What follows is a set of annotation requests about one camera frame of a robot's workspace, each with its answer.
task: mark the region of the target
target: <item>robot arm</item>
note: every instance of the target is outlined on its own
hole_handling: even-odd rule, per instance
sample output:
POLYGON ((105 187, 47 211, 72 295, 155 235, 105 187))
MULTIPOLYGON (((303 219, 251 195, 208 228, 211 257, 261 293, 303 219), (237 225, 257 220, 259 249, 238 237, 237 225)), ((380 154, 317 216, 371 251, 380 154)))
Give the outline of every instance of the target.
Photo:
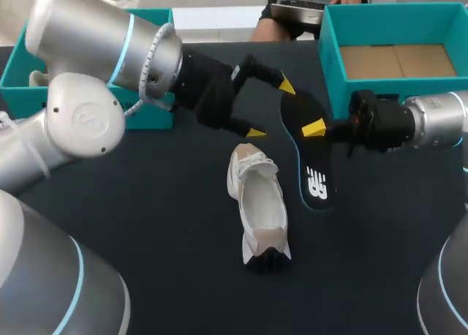
POLYGON ((48 102, 17 127, 0 131, 0 189, 7 192, 118 145, 125 118, 109 83, 138 91, 141 100, 127 112, 143 102, 171 112, 186 108, 199 123, 241 137, 266 133, 231 117, 247 78, 294 93, 280 70, 251 56, 232 68, 188 49, 171 24, 157 26, 101 0, 36 0, 26 48, 48 66, 48 102), (160 101, 167 92, 175 94, 174 105, 160 101))
POLYGON ((370 90, 352 94, 346 120, 325 124, 314 122, 304 127, 304 136, 325 136, 332 143, 348 143, 350 157, 354 147, 389 152, 404 148, 463 148, 463 171, 467 183, 465 206, 468 209, 468 91, 409 97, 400 105, 396 100, 379 99, 370 90))

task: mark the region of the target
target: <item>cardboard bottom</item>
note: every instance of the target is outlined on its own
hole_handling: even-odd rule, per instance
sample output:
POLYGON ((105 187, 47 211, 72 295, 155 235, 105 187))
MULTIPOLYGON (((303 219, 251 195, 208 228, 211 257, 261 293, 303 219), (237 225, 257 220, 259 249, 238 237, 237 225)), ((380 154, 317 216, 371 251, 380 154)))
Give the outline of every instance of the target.
POLYGON ((341 46, 347 78, 456 77, 444 45, 341 46))

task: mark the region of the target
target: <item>laptop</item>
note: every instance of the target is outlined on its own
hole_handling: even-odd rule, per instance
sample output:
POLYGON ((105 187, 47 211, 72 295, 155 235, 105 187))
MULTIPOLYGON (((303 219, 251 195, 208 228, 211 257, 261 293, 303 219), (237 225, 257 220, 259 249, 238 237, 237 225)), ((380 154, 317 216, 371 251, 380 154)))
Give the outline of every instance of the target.
POLYGON ((331 0, 278 0, 271 4, 271 14, 278 20, 288 20, 314 26, 322 24, 323 11, 331 0))

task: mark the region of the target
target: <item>keyboard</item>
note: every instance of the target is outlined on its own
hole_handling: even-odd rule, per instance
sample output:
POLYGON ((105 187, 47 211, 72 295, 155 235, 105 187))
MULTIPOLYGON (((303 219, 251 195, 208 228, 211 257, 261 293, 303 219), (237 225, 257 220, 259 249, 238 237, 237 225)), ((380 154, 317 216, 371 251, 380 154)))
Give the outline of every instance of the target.
POLYGON ((325 10, 325 4, 320 4, 317 2, 307 0, 281 0, 279 3, 283 4, 284 6, 309 8, 311 10, 319 11, 325 10))

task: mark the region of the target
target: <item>teal box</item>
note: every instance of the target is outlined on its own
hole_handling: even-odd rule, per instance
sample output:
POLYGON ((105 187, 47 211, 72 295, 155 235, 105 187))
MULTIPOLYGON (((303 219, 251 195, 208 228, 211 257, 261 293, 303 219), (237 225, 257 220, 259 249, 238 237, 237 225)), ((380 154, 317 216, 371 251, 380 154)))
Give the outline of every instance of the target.
MULTIPOLYGON (((165 9, 132 9, 130 13, 161 26, 173 23, 173 13, 165 9)), ((25 46, 26 25, 7 63, 0 80, 0 93, 15 118, 29 117, 44 108, 47 101, 47 87, 29 87, 29 74, 33 70, 45 71, 45 64, 31 55, 25 46)), ((109 89, 121 103, 123 109, 132 107, 140 98, 135 91, 110 85, 109 89)), ((167 94, 164 102, 172 104, 174 96, 167 94)), ((138 112, 127 118, 127 129, 170 129, 173 115, 152 105, 143 105, 138 112)))
POLYGON ((468 89, 468 14, 459 3, 344 4, 325 9, 320 62, 335 118, 348 117, 351 93, 408 96, 468 89), (341 46, 442 44, 456 77, 349 80, 341 46))

